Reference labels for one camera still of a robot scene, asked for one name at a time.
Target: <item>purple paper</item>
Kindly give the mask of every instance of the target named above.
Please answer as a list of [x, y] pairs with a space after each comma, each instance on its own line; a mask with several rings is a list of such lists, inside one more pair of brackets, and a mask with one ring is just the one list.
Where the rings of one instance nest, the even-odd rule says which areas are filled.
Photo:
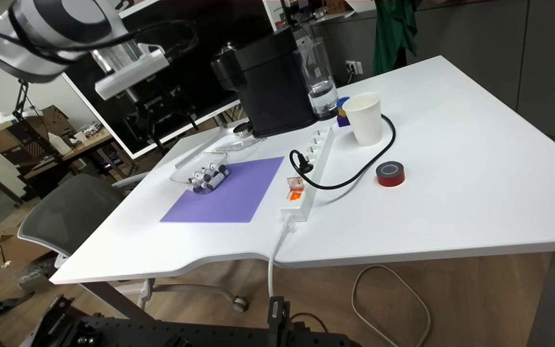
[[284, 159], [230, 164], [232, 176], [212, 193], [187, 191], [162, 222], [247, 224], [255, 218]]

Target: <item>white cup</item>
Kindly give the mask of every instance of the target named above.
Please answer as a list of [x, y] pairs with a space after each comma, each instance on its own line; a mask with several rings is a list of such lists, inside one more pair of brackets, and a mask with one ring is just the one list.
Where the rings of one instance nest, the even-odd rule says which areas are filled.
[[382, 139], [382, 116], [380, 116], [380, 97], [374, 93], [363, 93], [351, 97], [343, 111], [351, 122], [355, 139], [363, 147], [370, 147]]

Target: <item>red object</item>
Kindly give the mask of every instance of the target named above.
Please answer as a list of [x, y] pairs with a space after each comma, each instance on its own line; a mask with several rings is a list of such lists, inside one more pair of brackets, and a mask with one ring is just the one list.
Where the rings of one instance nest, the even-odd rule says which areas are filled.
[[384, 188], [401, 186], [407, 180], [405, 166], [401, 163], [384, 163], [376, 168], [376, 180]]

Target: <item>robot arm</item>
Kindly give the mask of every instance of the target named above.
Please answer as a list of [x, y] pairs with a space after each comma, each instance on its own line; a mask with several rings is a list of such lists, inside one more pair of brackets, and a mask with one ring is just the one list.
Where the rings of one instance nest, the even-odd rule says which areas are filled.
[[[16, 0], [0, 16], [0, 68], [47, 84], [93, 47], [126, 35], [110, 0]], [[104, 101], [170, 66], [162, 49], [133, 41], [95, 51], [93, 58], [108, 74], [97, 84]]]

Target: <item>power strip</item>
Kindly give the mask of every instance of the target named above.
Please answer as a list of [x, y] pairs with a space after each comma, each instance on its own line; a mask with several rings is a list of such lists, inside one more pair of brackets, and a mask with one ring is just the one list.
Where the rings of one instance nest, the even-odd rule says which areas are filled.
[[[299, 149], [299, 153], [303, 153], [305, 159], [314, 166], [312, 172], [307, 174], [307, 178], [311, 178], [312, 182], [320, 182], [324, 166], [330, 159], [332, 145], [334, 128], [328, 126], [324, 130], [316, 130]], [[289, 195], [286, 197], [282, 213], [286, 217], [291, 217], [293, 222], [309, 220], [316, 191], [316, 188], [303, 182], [293, 170], [293, 176], [289, 178]]]

